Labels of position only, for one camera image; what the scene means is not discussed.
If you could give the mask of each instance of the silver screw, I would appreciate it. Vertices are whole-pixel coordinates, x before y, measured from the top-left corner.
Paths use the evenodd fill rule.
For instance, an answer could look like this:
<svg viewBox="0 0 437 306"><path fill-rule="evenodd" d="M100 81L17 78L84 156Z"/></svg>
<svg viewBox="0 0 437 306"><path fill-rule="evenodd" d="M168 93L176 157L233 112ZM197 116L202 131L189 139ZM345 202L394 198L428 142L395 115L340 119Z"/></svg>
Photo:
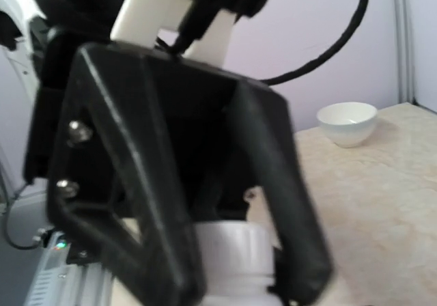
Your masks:
<svg viewBox="0 0 437 306"><path fill-rule="evenodd" d="M93 137L93 130L84 123L73 120L68 124L68 134L73 143L83 143L89 141Z"/></svg>
<svg viewBox="0 0 437 306"><path fill-rule="evenodd" d="M79 184L69 180L60 180L56 184L59 194L64 198L74 198L79 193Z"/></svg>

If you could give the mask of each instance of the wire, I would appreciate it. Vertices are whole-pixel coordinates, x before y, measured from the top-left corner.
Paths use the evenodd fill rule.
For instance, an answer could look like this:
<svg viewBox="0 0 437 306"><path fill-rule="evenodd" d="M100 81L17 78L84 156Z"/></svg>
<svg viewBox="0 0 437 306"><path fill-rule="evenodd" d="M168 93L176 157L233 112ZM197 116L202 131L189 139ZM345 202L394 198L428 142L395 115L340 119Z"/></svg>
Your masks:
<svg viewBox="0 0 437 306"><path fill-rule="evenodd" d="M293 79L297 79L303 75L309 74L315 69L319 68L321 65L325 64L330 58L336 55L345 45L349 42L350 38L354 35L355 31L361 25L364 15L367 11L367 6L369 5L369 0L360 0L358 7L355 10L352 19L346 30L341 34L341 37L324 53L322 53L317 59L311 60L302 67L292 71L282 74L281 76L274 77L271 79L264 79L261 82L268 85L278 85Z"/></svg>
<svg viewBox="0 0 437 306"><path fill-rule="evenodd" d="M11 214L12 207L14 206L15 202L20 199L21 194L28 186L29 186L28 184L24 184L21 188L19 188L14 193L12 200L7 202L6 211L5 211L5 214L3 215L3 225L1 228L2 233L3 233L3 237L5 238L5 241L9 244L9 246L11 246L14 249L18 249L18 250L22 250L22 251L37 249L40 246L40 241L35 241L32 245L29 245L29 246L20 246L20 245L16 244L14 241L12 241L12 239L9 235L8 223L9 223L9 217Z"/></svg>

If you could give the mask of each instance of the white bowl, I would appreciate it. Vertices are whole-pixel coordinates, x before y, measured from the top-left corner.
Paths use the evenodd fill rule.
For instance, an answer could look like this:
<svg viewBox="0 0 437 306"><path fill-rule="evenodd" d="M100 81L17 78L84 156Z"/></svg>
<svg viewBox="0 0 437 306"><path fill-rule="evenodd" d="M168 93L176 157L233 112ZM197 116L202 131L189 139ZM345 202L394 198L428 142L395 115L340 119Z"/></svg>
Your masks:
<svg viewBox="0 0 437 306"><path fill-rule="evenodd" d="M344 102L327 106L317 114L323 133L343 148L356 147L366 140L376 127L378 110L367 103Z"/></svg>

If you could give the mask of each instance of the bottle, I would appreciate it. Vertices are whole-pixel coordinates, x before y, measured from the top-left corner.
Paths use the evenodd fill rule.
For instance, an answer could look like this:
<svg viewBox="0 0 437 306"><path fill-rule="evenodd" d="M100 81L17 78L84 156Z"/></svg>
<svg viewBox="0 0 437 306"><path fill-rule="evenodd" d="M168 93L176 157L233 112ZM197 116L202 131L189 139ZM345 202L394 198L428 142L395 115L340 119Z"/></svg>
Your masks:
<svg viewBox="0 0 437 306"><path fill-rule="evenodd" d="M208 291L201 306L283 306L274 285L273 248L262 226L243 221L196 224Z"/></svg>

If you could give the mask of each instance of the white plastic bracket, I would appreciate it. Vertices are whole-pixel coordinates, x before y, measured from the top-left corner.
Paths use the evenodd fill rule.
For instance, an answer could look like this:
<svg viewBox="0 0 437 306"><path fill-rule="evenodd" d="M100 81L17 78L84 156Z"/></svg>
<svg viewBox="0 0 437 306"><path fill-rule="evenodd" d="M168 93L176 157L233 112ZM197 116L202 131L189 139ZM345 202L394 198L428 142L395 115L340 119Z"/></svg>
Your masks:
<svg viewBox="0 0 437 306"><path fill-rule="evenodd" d="M111 32L112 41L126 47L154 48L161 29L177 31L193 0L124 0ZM184 57L221 68L236 15L222 10L203 38Z"/></svg>

